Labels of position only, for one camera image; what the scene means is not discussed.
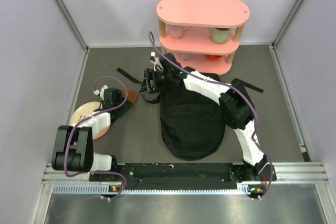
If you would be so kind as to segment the black student backpack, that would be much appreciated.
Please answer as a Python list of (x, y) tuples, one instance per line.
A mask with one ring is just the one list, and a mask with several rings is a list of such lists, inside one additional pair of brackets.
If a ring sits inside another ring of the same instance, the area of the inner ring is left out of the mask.
[(227, 127), (218, 104), (179, 87), (156, 94), (162, 140), (175, 157), (195, 161), (218, 150)]

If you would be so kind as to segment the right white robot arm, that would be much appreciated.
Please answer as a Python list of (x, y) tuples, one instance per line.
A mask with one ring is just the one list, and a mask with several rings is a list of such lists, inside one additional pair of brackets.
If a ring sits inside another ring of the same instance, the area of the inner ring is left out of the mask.
[(257, 139), (258, 117), (245, 84), (238, 79), (222, 83), (194, 68), (183, 68), (173, 54), (157, 57), (152, 52), (150, 62), (153, 68), (145, 69), (140, 94), (162, 94), (179, 87), (218, 104), (224, 123), (234, 130), (240, 143), (246, 176), (252, 180), (262, 176), (270, 161)]

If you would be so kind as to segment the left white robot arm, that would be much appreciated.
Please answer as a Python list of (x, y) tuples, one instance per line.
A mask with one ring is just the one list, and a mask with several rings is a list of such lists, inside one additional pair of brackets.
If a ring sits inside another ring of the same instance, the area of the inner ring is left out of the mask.
[(51, 165), (54, 170), (67, 172), (101, 172), (107, 180), (119, 174), (115, 156), (98, 154), (93, 150), (93, 138), (108, 130), (133, 106), (126, 91), (104, 86), (96, 93), (102, 101), (97, 109), (74, 125), (57, 129)]

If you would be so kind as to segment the brown leather wallet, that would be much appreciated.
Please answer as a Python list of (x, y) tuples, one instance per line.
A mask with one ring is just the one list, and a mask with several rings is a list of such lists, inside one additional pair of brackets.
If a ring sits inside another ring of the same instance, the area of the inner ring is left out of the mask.
[(139, 97), (139, 94), (135, 91), (121, 90), (121, 92), (123, 96), (127, 95), (127, 100), (130, 101), (133, 106), (135, 106), (137, 99)]

